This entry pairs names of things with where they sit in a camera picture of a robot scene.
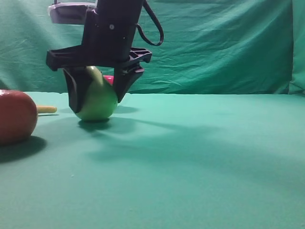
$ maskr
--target green fabric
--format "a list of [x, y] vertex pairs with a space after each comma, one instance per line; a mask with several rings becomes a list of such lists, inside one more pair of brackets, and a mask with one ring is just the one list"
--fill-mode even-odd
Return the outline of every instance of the green fabric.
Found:
[[[80, 44], [82, 26], [52, 24], [53, 0], [1, 0], [0, 88], [65, 92], [61, 71], [45, 64], [47, 49]], [[165, 42], [134, 46], [153, 52], [131, 93], [287, 93], [293, 54], [290, 0], [149, 0]], [[159, 33], [143, 11], [149, 39]], [[110, 69], [101, 68], [105, 74]]]
[[89, 125], [29, 95], [58, 113], [0, 149], [1, 229], [304, 227], [303, 97], [128, 94]]
[[294, 66], [289, 93], [305, 94], [305, 1], [293, 0]]

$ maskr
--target table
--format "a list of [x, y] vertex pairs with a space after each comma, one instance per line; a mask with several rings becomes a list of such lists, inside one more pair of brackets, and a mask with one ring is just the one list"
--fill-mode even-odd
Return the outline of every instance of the table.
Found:
[[0, 148], [1, 229], [301, 229], [305, 98], [127, 94], [86, 124], [67, 94]]

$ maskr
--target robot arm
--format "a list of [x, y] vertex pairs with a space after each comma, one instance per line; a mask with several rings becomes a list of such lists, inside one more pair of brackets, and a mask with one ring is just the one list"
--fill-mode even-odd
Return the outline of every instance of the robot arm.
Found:
[[[154, 44], [144, 35], [138, 20], [145, 8], [160, 32]], [[86, 66], [114, 69], [113, 88], [119, 103], [132, 84], [144, 72], [140, 62], [149, 63], [152, 53], [132, 47], [136, 29], [150, 45], [163, 43], [163, 30], [146, 0], [97, 0], [96, 3], [58, 3], [48, 8], [53, 23], [84, 25], [80, 45], [47, 52], [46, 64], [52, 71], [62, 68], [69, 93], [71, 109], [76, 113], [90, 80], [82, 76]]]

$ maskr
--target black strap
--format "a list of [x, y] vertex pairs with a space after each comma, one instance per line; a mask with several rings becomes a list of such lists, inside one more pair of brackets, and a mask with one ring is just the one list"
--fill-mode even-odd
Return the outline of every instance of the black strap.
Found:
[[150, 8], [150, 6], [148, 5], [147, 1], [144, 0], [144, 3], [143, 3], [143, 6], [144, 6], [144, 9], [146, 10], [146, 12], [148, 13], [148, 15], [151, 17], [152, 21], [154, 22], [154, 24], [157, 26], [158, 30], [159, 30], [159, 33], [160, 33], [160, 41], [159, 43], [157, 44], [154, 44], [152, 43], [144, 34], [141, 26], [139, 24], [136, 24], [137, 28], [138, 28], [138, 31], [139, 31], [139, 34], [140, 36], [142, 37], [142, 39], [147, 42], [148, 44], [150, 45], [154, 45], [154, 46], [159, 46], [163, 43], [164, 41], [164, 33], [163, 33], [163, 29], [162, 29], [162, 26], [161, 24], [159, 23], [156, 15], [154, 14], [153, 10]]

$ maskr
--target red object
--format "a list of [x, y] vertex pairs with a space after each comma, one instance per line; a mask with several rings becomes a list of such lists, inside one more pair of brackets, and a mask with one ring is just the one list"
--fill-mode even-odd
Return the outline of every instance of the red object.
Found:
[[113, 84], [113, 75], [105, 75], [104, 78], [112, 85]]
[[27, 140], [38, 120], [37, 107], [24, 92], [0, 90], [0, 145]]

